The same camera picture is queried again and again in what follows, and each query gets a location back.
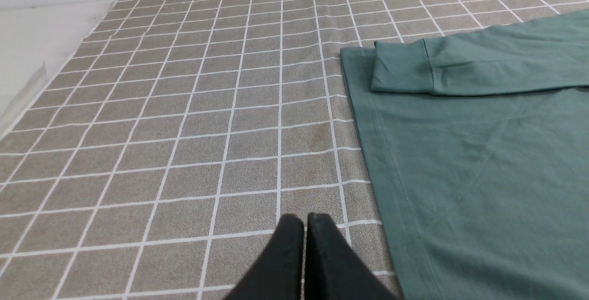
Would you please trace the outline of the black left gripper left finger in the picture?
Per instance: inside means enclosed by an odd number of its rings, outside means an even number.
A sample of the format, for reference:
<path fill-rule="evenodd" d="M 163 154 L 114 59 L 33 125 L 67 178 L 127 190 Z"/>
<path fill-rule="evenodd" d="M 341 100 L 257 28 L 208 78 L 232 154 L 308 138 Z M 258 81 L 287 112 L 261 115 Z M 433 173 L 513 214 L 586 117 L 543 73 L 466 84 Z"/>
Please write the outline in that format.
<path fill-rule="evenodd" d="M 281 216 L 264 250 L 225 299 L 300 299 L 304 234 L 296 215 Z"/>

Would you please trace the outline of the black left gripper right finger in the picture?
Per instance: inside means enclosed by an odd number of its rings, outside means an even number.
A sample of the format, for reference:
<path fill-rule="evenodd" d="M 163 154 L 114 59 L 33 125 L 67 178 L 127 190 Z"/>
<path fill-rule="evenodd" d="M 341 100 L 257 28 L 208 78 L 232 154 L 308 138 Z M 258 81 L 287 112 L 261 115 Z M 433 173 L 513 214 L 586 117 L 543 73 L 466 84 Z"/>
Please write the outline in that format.
<path fill-rule="evenodd" d="M 306 300 L 396 299 L 324 213 L 310 213 L 307 217 L 304 280 Z"/>

